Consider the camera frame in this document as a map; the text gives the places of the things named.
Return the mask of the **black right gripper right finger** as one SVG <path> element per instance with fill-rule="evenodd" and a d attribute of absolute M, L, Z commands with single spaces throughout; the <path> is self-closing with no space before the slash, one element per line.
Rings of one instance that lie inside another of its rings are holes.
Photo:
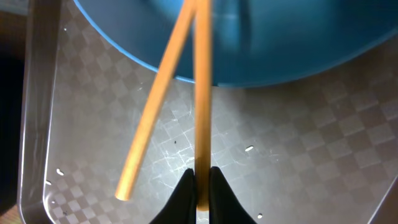
<path fill-rule="evenodd" d="M 256 224 L 235 196 L 219 167 L 210 169 L 210 224 Z"/>

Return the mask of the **wooden chopstick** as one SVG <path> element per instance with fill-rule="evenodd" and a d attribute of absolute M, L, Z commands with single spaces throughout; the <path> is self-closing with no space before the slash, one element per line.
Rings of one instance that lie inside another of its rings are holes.
<path fill-rule="evenodd" d="M 194 0 L 185 1 L 182 5 L 119 179 L 115 193 L 115 197 L 119 200 L 128 201 L 131 198 L 154 126 L 190 31 L 195 10 Z"/>
<path fill-rule="evenodd" d="M 211 165 L 212 26 L 211 0 L 196 1 L 194 36 L 195 177 L 197 210 L 208 211 Z"/>

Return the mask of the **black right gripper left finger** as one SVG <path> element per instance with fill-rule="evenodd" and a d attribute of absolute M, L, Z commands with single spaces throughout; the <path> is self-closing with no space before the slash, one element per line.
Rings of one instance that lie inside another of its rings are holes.
<path fill-rule="evenodd" d="M 181 176 L 163 209 L 150 224 L 196 224 L 197 188 L 193 169 Z"/>

